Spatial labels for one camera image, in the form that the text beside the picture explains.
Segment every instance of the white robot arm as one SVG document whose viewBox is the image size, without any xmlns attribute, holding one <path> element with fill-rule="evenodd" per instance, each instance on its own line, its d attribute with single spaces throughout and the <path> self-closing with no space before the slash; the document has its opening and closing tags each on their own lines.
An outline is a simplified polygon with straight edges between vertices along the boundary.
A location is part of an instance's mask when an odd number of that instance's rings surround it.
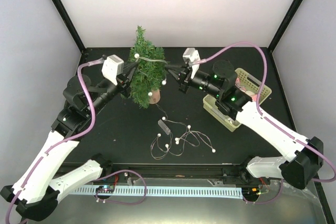
<svg viewBox="0 0 336 224">
<path fill-rule="evenodd" d="M 106 79 L 97 86 L 92 87 L 90 79 L 82 76 L 93 97 L 97 114 L 117 94 L 129 97 L 130 83 L 137 66 L 138 63 L 133 62 L 124 67 L 123 61 L 113 55 L 105 59 L 102 72 Z M 46 143 L 26 173 L 15 184 L 3 187 L 0 192 L 5 200 L 17 205 L 16 211 L 23 218 L 36 221 L 47 218 L 69 193 L 99 178 L 111 164 L 97 154 L 72 172 L 54 178 L 65 158 L 81 140 L 67 139 L 83 132 L 91 121 L 90 106 L 86 98 L 82 100 L 83 93 L 78 77 L 71 78 L 64 90 L 68 105 L 52 124 Z"/>
<path fill-rule="evenodd" d="M 254 157 L 248 162 L 247 171 L 257 178 L 284 178 L 294 187 L 304 189 L 322 167 L 323 160 L 297 141 L 323 154 L 322 141 L 317 137 L 310 140 L 287 128 L 261 108 L 258 111 L 257 104 L 250 96 L 235 86 L 237 73 L 229 61 L 215 62 L 210 75 L 199 70 L 199 54 L 195 48 L 188 48 L 183 59 L 183 66 L 166 66 L 182 92 L 186 93 L 189 87 L 193 87 L 212 95 L 216 98 L 216 106 L 224 115 L 255 131 L 282 155 Z"/>
<path fill-rule="evenodd" d="M 305 188 L 323 162 L 295 140 L 307 143 L 321 153 L 322 142 L 316 137 L 309 140 L 290 130 L 263 110 L 260 115 L 255 102 L 235 86 L 237 76 L 233 66 L 228 62 L 214 65 L 217 71 L 214 79 L 209 74 L 199 71 L 198 65 L 188 65 L 188 62 L 198 61 L 199 58 L 198 51 L 189 48 L 183 55 L 187 64 L 166 65 L 165 68 L 180 84 L 181 91 L 186 92 L 189 87 L 195 87 L 213 95 L 217 99 L 216 105 L 223 114 L 248 126 L 279 151 L 281 157 L 252 158 L 246 165 L 246 170 L 252 176 L 284 178 L 297 188 Z M 134 62 L 123 67 L 120 58 L 111 56 L 104 62 L 102 70 L 107 79 L 92 87 L 90 79 L 83 76 L 93 96 L 97 114 L 118 93 L 126 97 L 130 95 L 130 82 L 137 65 L 138 63 Z M 69 106 L 59 113 L 45 145 L 27 172 L 14 185 L 5 186 L 0 192 L 8 202 L 13 202 L 17 197 L 14 204 L 17 205 L 17 212 L 24 218 L 36 221 L 47 218 L 70 192 L 99 178 L 104 169 L 110 165 L 109 161 L 96 155 L 72 172 L 53 178 L 68 154 L 79 144 L 80 139 L 62 141 L 82 132 L 91 120 L 89 107 L 81 99 L 83 92 L 78 90 L 82 88 L 78 78 L 73 77 L 64 90 Z M 60 144 L 46 151 L 56 143 Z"/>
</svg>

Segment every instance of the white cable tray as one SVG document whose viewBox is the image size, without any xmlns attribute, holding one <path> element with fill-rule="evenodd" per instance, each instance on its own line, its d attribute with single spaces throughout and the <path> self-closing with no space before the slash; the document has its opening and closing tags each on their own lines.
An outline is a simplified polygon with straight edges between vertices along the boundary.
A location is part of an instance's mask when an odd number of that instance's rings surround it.
<svg viewBox="0 0 336 224">
<path fill-rule="evenodd" d="M 98 185 L 83 185 L 72 195 L 95 195 Z M 235 187 L 176 187 L 148 186 L 147 195 L 152 197 L 203 197 L 242 199 L 242 189 Z M 113 193 L 99 193 L 101 196 L 143 196 L 143 186 L 116 186 Z"/>
</svg>

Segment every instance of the black table surface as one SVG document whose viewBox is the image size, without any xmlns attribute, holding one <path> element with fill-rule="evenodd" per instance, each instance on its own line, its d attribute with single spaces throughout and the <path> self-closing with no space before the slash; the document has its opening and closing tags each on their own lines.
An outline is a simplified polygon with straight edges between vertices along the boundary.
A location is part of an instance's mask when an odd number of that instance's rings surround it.
<svg viewBox="0 0 336 224">
<path fill-rule="evenodd" d="M 201 58 L 207 58 L 221 48 L 196 48 Z M 102 55 L 115 54 L 126 60 L 129 48 L 92 48 L 88 49 L 86 61 L 96 60 Z M 182 54 L 185 48 L 165 48 L 165 57 L 170 63 L 182 63 Z M 291 117 L 286 110 L 286 103 L 281 93 L 280 83 L 276 77 L 275 66 L 267 50 L 263 51 L 267 57 L 268 74 L 266 85 L 272 89 L 272 94 L 261 105 L 270 115 L 291 126 Z M 260 54 L 254 48 L 232 48 L 218 59 L 229 60 L 235 68 L 243 68 L 257 79 L 263 75 L 263 63 Z M 210 72 L 213 62 L 200 66 L 205 72 Z M 93 84 L 102 80 L 101 65 L 85 68 L 83 73 L 88 75 Z M 242 125 L 235 132 L 230 132 L 221 125 L 212 115 L 203 108 L 203 97 L 206 93 L 189 88 L 187 94 L 179 91 L 178 85 L 171 76 L 167 77 L 167 84 L 161 89 L 159 105 L 167 112 L 172 121 L 191 125 L 195 131 L 206 134 L 212 141 L 215 153 L 201 143 L 199 147 L 188 144 L 181 156 L 168 154 L 164 159 L 157 161 L 150 154 L 150 145 L 158 133 L 162 134 L 160 146 L 164 148 L 169 137 L 158 126 L 158 120 L 164 114 L 156 105 L 148 109 L 139 108 L 131 99 L 122 99 L 119 95 L 99 113 L 93 130 L 83 138 L 75 148 L 66 163 L 84 163 L 92 155 L 101 153 L 113 163 L 127 164 L 239 164 L 248 156 L 272 157 L 279 156 L 278 151 L 254 131 Z M 183 126 L 167 123 L 174 137 L 181 136 Z M 182 144 L 173 144 L 171 151 L 178 153 Z"/>
</svg>

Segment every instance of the plastic basket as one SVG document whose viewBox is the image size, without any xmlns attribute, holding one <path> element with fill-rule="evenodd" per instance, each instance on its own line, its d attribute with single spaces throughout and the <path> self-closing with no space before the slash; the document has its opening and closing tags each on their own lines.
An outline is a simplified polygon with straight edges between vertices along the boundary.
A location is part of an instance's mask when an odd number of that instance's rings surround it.
<svg viewBox="0 0 336 224">
<path fill-rule="evenodd" d="M 252 91 L 253 93 L 257 93 L 259 90 L 259 86 L 261 85 L 261 81 L 257 78 L 246 72 L 242 68 L 237 68 L 236 73 L 238 74 L 238 78 L 240 79 L 240 85 L 244 86 L 246 91 Z M 268 86 L 264 85 L 260 96 L 260 104 L 262 104 L 267 97 L 272 93 L 272 89 Z M 228 128 L 229 131 L 234 132 L 240 125 L 237 120 L 232 120 L 229 116 L 223 115 L 215 105 L 216 99 L 211 96 L 207 95 L 203 98 L 203 108 L 209 112 L 215 119 L 217 119 L 222 125 Z"/>
</svg>

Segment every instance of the small christmas tree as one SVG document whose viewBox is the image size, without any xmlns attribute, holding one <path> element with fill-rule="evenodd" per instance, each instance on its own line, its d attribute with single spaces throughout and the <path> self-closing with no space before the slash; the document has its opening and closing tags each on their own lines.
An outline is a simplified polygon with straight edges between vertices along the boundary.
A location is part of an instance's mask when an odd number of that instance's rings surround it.
<svg viewBox="0 0 336 224">
<path fill-rule="evenodd" d="M 148 59 L 164 60 L 162 47 L 155 47 L 152 42 L 144 38 L 145 29 L 138 26 L 136 31 L 136 41 L 131 48 L 129 61 L 136 61 L 134 55 L 139 54 L 140 57 Z M 161 82 L 165 78 L 164 63 L 150 62 L 139 59 L 139 66 L 134 73 L 131 82 L 131 97 L 135 103 L 143 108 L 148 108 L 150 97 L 149 92 L 158 91 Z"/>
</svg>

